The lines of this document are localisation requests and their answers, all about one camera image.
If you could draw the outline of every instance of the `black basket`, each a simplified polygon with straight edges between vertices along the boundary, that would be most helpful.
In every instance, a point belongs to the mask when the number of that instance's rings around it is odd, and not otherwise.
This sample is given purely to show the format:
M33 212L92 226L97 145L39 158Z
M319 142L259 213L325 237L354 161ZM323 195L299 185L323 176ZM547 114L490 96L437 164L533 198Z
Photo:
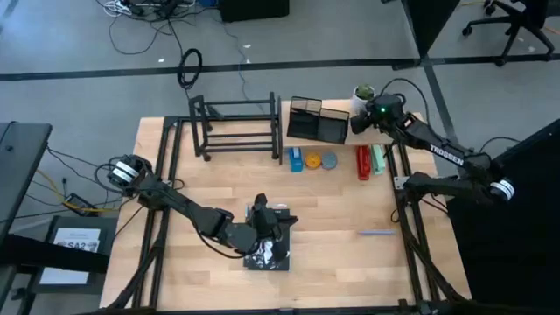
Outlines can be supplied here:
M288 137L343 144L348 133L350 114L322 108L322 101L293 96L290 103Z

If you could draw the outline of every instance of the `yellow lid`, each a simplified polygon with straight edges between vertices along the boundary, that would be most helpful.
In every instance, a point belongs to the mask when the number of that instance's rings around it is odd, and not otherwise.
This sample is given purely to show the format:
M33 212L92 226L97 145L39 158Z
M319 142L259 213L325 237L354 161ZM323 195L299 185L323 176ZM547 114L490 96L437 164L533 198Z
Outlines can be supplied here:
M311 152L305 155L305 165L311 169L321 166L321 156L318 153Z

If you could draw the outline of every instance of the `orange object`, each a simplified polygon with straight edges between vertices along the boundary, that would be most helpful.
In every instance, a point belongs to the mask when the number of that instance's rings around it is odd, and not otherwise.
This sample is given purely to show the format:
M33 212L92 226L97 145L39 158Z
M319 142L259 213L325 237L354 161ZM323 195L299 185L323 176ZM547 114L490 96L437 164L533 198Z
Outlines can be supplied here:
M358 179L368 180L371 172L371 152L369 145L356 147L356 163L358 165Z
M321 156L318 153L311 152L305 155L305 165L310 169L316 169L321 166Z

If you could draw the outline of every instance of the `red object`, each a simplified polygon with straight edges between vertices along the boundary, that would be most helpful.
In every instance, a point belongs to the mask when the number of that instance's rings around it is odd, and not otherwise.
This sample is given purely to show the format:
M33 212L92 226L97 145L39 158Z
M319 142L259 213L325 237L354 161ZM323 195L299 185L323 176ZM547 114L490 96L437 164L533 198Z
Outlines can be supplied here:
M356 147L356 162L358 164L358 179L368 180L371 172L371 152L369 145Z

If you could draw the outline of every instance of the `wooden tabletop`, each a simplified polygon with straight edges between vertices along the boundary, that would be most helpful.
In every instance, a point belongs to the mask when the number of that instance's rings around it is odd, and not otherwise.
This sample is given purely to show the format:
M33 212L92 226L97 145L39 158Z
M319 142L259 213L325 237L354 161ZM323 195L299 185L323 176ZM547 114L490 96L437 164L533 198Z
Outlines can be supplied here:
M283 146L289 147L305 147L305 146L333 146L336 144L325 143L315 140L307 140L288 136L288 125L290 124L290 103L291 101L282 101L282 135ZM355 116L357 113L352 108L352 100L323 100L321 107L323 109L337 109L346 111L350 117ZM355 135L350 130L350 123L348 123L348 133L344 145L366 145L366 144L390 144L391 138L379 132L378 129L367 128L359 135Z
M156 163L163 118L143 118L134 152ZM254 122L214 123L215 133L269 129ZM173 130L167 144L166 177ZM191 222L171 212L164 269L157 308L162 311L318 308L395 305L399 298L414 303L399 227L389 216L396 208L391 178L386 171L369 181L357 179L354 148L332 146L338 166L290 172L270 152L214 153L204 162L193 153L190 125L182 130L177 178L181 192L203 206L221 207L243 221L245 206L258 193L269 202L288 204L299 217L292 227L290 271L247 271L242 261L215 254L194 233ZM325 150L325 146L304 148ZM413 171L436 174L432 155L409 150ZM284 161L288 161L286 152ZM455 289L469 290L449 219L421 203L423 221L434 263ZM121 211L118 227L138 209L130 202ZM113 246L101 306L110 304L138 265L147 212L140 213L119 234ZM393 235L361 236L366 229L395 229ZM152 273L146 277L144 304ZM428 291L423 281L423 292Z

